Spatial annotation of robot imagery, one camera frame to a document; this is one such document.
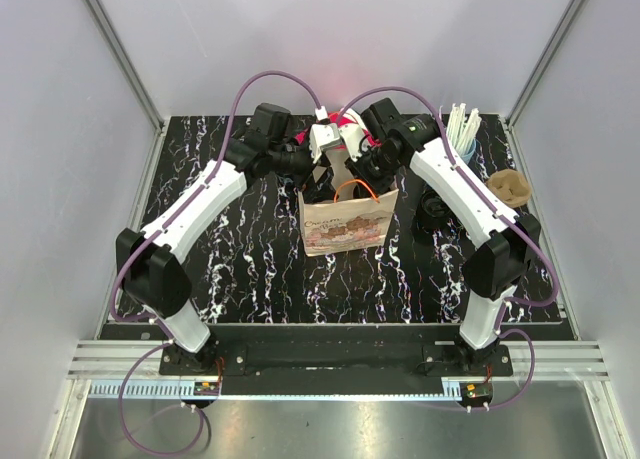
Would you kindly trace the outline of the paper takeout bag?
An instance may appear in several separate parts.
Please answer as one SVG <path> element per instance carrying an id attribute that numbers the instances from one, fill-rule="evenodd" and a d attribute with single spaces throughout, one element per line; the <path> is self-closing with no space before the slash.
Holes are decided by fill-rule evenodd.
<path id="1" fill-rule="evenodd" d="M 332 183 L 318 203 L 297 194 L 299 229 L 309 257 L 378 247 L 384 244 L 398 198 L 397 183 L 385 194 L 372 194 L 346 169 L 343 149 L 327 153 Z"/>

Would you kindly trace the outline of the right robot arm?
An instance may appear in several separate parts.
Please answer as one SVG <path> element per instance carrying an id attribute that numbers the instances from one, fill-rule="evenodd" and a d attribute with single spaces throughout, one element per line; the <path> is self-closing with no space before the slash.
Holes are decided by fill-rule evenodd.
<path id="1" fill-rule="evenodd" d="M 446 361 L 466 375 L 486 368 L 499 344 L 504 303 L 529 271 L 541 226 L 519 216 L 473 174 L 452 146 L 436 112 L 402 117 L 388 98 L 361 114 L 377 145 L 347 160 L 347 168 L 382 193 L 405 167 L 420 177 L 463 225 L 475 247 L 462 271 L 469 289 L 464 319 Z"/>

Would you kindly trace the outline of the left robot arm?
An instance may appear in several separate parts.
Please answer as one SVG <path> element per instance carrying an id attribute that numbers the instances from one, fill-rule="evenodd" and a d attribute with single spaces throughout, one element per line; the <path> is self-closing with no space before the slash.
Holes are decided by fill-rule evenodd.
<path id="1" fill-rule="evenodd" d="M 192 283 L 184 269 L 192 247 L 217 216 L 258 179 L 271 172 L 310 176 L 322 156 L 321 140 L 336 131 L 325 107 L 315 111 L 306 139 L 287 136 L 289 110 L 269 103 L 256 107 L 237 138 L 224 139 L 218 158 L 158 218 L 139 231 L 124 229 L 116 239 L 116 287 L 140 305 L 182 349 L 181 363 L 196 375 L 215 365 L 209 327 L 191 302 Z"/>

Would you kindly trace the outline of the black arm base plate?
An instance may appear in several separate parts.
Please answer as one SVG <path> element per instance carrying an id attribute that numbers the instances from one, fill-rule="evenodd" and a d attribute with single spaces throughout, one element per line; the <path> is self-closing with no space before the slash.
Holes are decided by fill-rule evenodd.
<path id="1" fill-rule="evenodd" d="M 445 394 L 445 378 L 509 378 L 509 350 L 465 372 L 446 361 L 458 334 L 447 325 L 220 325 L 198 354 L 163 352 L 164 376 L 222 374 L 222 391 L 238 396 Z"/>

